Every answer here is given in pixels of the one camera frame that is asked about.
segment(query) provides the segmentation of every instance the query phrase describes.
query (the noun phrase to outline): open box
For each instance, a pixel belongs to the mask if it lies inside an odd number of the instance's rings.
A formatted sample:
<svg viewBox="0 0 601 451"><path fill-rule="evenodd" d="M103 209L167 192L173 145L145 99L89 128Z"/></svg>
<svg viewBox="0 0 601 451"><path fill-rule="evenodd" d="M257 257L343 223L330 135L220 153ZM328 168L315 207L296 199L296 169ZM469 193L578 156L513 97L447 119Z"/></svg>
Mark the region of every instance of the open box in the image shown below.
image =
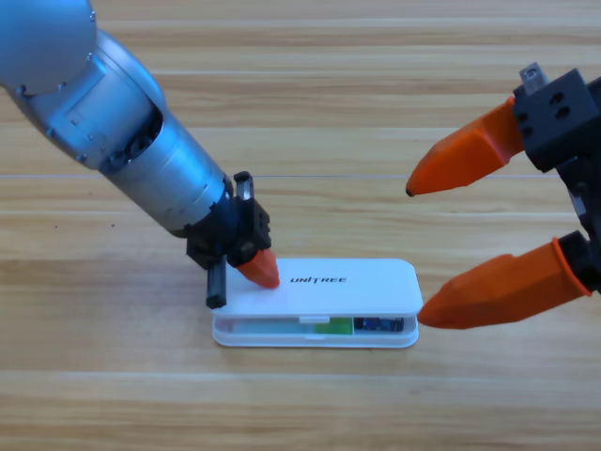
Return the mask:
<svg viewBox="0 0 601 451"><path fill-rule="evenodd" d="M261 288L227 268L227 304L212 310L224 346L404 348L419 335L417 274L392 258L279 258Z"/></svg>

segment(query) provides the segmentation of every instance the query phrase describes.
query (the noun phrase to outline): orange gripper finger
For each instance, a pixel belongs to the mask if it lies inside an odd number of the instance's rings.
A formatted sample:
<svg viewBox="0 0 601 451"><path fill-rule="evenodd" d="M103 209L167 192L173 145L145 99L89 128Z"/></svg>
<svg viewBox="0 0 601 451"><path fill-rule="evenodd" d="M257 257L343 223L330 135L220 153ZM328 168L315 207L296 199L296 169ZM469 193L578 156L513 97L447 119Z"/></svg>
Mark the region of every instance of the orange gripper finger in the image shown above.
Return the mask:
<svg viewBox="0 0 601 451"><path fill-rule="evenodd" d="M554 239L523 256L499 256L458 275L426 303L418 320L442 329L469 329L520 321L591 295Z"/></svg>
<svg viewBox="0 0 601 451"><path fill-rule="evenodd" d="M438 141L415 167L407 194L468 186L502 168L523 150L514 118L515 98Z"/></svg>
<svg viewBox="0 0 601 451"><path fill-rule="evenodd" d="M280 273L275 254L270 249L256 253L254 258L236 267L251 282L263 288L277 288L280 285Z"/></svg>

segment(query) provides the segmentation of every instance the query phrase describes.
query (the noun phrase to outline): wooden surface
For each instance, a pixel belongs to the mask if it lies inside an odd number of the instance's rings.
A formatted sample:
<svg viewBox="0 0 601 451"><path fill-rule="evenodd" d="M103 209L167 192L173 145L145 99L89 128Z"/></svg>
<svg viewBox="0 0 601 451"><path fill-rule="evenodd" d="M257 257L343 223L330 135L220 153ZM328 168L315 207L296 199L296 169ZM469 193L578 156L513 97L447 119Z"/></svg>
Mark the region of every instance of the wooden surface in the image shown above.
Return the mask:
<svg viewBox="0 0 601 451"><path fill-rule="evenodd" d="M279 256L401 257L428 299L497 254L578 228L517 157L405 196L438 139L537 60L601 75L595 0L97 0L178 117L248 169ZM0 449L601 449L601 304L422 330L410 350L231 350L205 278L0 95Z"/></svg>

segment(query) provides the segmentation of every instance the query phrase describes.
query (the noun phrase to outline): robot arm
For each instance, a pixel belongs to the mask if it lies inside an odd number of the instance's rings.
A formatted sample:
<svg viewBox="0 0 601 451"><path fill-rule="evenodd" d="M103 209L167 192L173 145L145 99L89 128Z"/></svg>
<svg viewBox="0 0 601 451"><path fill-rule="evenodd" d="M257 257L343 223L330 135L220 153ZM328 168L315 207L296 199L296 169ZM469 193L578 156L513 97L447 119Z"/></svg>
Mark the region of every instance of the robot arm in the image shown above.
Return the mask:
<svg viewBox="0 0 601 451"><path fill-rule="evenodd" d="M97 170L208 271L207 303L225 303L225 262L279 285L268 214L248 173L229 177L170 112L148 70L97 30L88 0L5 0L0 85L73 160Z"/></svg>
<svg viewBox="0 0 601 451"><path fill-rule="evenodd" d="M409 195L468 186L524 150L557 170L588 239L570 233L529 253L499 256L445 284L420 313L427 325L467 329L522 320L601 291L601 78L578 70L550 82L536 63L506 103L430 149Z"/></svg>

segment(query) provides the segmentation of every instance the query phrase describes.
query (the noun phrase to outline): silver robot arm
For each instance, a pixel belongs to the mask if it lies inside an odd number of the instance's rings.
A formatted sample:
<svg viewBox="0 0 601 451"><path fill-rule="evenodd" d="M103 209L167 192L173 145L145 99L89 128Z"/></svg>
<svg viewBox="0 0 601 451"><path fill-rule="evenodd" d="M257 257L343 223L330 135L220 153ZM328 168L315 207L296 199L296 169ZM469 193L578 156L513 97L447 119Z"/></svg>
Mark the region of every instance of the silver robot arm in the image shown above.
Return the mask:
<svg viewBox="0 0 601 451"><path fill-rule="evenodd" d="M121 192L209 271L207 303L225 303L225 262L279 284L269 216L250 174L237 195L222 169L169 111L150 72L97 29L88 0L2 0L0 86L56 147Z"/></svg>

